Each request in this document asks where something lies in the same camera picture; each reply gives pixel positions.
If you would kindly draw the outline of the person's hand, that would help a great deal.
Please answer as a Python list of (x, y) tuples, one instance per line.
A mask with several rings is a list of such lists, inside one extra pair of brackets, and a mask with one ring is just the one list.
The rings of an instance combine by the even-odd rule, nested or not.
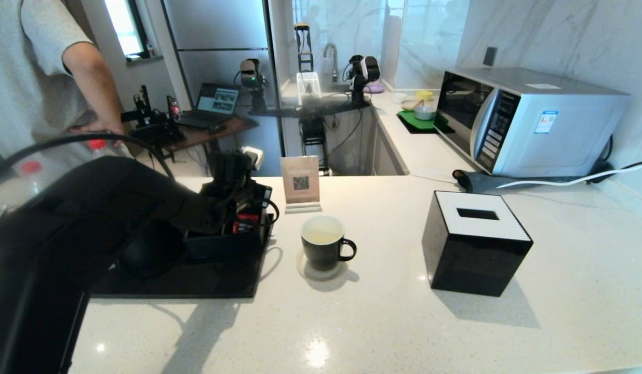
[(125, 135), (125, 126), (120, 121), (112, 122), (98, 119), (88, 125), (72, 126), (68, 130), (72, 134), (85, 134), (99, 132), (104, 134)]

